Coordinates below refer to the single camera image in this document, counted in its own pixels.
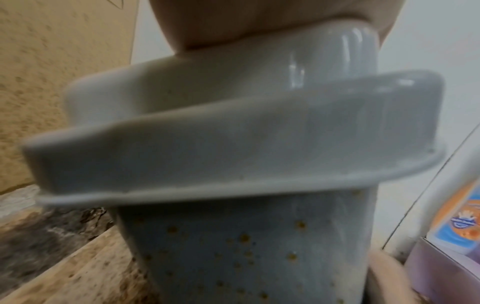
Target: hand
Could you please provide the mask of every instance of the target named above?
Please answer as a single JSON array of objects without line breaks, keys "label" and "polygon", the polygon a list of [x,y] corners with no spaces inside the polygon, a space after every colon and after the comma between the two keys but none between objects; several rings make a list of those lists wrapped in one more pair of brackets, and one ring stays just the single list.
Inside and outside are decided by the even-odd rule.
[{"label": "hand", "polygon": [[176,52],[333,18],[366,20],[383,41],[405,0],[150,0]]}]

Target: beige wall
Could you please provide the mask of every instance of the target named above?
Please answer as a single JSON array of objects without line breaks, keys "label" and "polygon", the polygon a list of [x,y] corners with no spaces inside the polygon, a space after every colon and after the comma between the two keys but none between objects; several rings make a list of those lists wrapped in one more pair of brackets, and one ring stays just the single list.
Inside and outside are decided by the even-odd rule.
[{"label": "beige wall", "polygon": [[32,183],[18,144],[66,125],[62,88],[130,63],[137,6],[138,0],[0,0],[0,193]]}]

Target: purple box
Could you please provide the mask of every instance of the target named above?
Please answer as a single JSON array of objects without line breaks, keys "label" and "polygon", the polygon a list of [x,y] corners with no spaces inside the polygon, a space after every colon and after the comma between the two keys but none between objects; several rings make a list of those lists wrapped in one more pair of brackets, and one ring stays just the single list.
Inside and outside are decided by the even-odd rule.
[{"label": "purple box", "polygon": [[480,303],[480,264],[420,239],[405,268],[411,285],[435,304]]}]

